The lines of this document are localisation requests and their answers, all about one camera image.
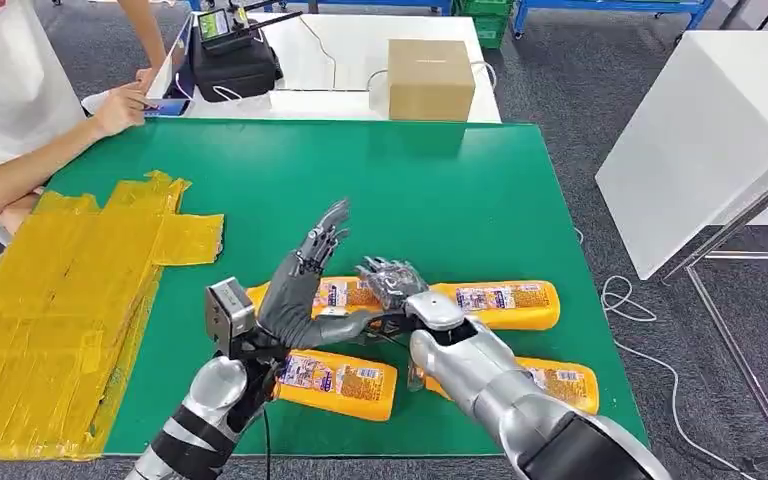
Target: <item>blue shelf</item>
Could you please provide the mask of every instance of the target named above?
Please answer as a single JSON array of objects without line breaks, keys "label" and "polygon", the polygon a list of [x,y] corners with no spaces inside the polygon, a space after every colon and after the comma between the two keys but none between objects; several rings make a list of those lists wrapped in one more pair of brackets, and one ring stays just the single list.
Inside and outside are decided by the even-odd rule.
[{"label": "blue shelf", "polygon": [[574,10],[619,10],[626,12],[652,13],[689,13],[687,30],[699,26],[702,17],[711,8],[714,0],[700,1],[587,1],[587,0],[518,0],[517,13],[514,17],[514,34],[521,36],[525,32],[525,17],[532,8],[566,8]]}]

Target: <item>white table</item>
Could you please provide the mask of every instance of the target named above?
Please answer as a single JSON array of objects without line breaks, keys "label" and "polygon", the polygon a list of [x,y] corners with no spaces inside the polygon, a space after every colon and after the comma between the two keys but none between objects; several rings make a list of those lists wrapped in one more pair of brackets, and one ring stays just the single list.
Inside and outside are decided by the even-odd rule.
[{"label": "white table", "polygon": [[[280,16],[252,13],[265,20]],[[391,38],[462,40],[470,61],[483,61],[475,27],[466,17],[412,17],[388,15],[304,15],[304,20],[322,39],[322,45],[336,60],[323,55],[319,42],[299,19],[264,27],[269,45],[275,49],[284,79],[276,90],[259,97],[222,103],[208,103],[198,92],[185,114],[196,118],[284,118],[386,120],[386,74],[370,75],[387,68],[387,43]],[[483,67],[475,66],[475,96],[469,122],[501,123],[490,80]],[[169,84],[169,58],[164,62],[149,98],[160,96]]]},{"label": "white table", "polygon": [[[641,279],[757,198],[768,188],[768,32],[685,33],[596,182]],[[768,225],[768,208],[751,223]]]}]

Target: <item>human hand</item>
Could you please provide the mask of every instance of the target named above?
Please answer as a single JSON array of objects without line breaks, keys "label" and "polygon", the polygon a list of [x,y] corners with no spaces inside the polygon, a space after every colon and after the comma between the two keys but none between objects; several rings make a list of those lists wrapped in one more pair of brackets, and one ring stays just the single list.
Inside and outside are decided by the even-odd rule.
[{"label": "human hand", "polygon": [[397,310],[408,297],[428,290],[428,284],[408,262],[364,257],[366,265],[355,267],[385,310]]},{"label": "human hand", "polygon": [[111,137],[129,127],[143,125],[146,106],[151,104],[139,90],[139,82],[133,82],[110,90],[92,119],[102,137]]},{"label": "human hand", "polygon": [[154,83],[155,77],[157,77],[157,68],[141,68],[137,70],[137,74],[134,78],[139,83],[139,90],[143,93],[148,92],[151,88],[151,84]]}]

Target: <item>green table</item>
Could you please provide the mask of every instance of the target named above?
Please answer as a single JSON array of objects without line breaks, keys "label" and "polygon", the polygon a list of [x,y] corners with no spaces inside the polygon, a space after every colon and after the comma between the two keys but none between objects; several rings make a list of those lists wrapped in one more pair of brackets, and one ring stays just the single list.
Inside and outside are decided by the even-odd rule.
[{"label": "green table", "polygon": [[[50,188],[106,201],[120,179],[159,169],[191,180],[181,212],[224,213],[213,265],[170,268],[151,312],[106,453],[141,452],[212,354],[204,287],[235,275],[269,279],[333,201],[352,201],[351,236],[327,275],[351,274],[362,255],[407,258],[429,283],[542,279],[561,318],[546,332],[502,332],[518,355],[577,362],[599,379],[601,410],[646,441],[634,399],[579,248],[540,132],[533,125],[155,120],[105,140]],[[396,345],[331,351],[399,368],[391,419],[367,422],[278,401],[272,448],[296,455],[476,455],[490,438],[437,394],[405,386]],[[261,422],[237,453],[264,452]]]}]

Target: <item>robotic arm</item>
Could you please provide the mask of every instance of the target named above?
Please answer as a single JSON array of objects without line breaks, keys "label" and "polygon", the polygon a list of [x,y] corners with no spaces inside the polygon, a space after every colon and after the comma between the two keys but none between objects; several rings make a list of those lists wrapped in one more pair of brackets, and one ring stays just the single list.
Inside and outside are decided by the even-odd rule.
[{"label": "robotic arm", "polygon": [[376,315],[311,319],[312,300],[348,230],[348,201],[335,203],[272,277],[260,311],[229,278],[207,287],[205,327],[216,354],[196,373],[178,410],[137,460],[127,480],[214,480],[246,428],[270,400],[291,348],[356,337]]},{"label": "robotic arm", "polygon": [[670,480],[658,460],[608,418],[545,394],[511,349],[448,297],[430,291],[409,263],[366,258],[358,267],[384,312],[311,319],[326,262],[347,230],[338,202],[290,252],[260,310],[234,278],[207,288],[205,322],[215,356],[196,374],[127,480],[215,480],[246,428],[270,399],[291,348],[349,340],[369,322],[410,331],[412,362],[493,437],[524,480]]},{"label": "robotic arm", "polygon": [[411,361],[502,448],[524,480],[669,480],[646,447],[607,417],[591,416],[538,387],[476,317],[428,286],[409,263],[366,259],[361,278],[413,330]]}]

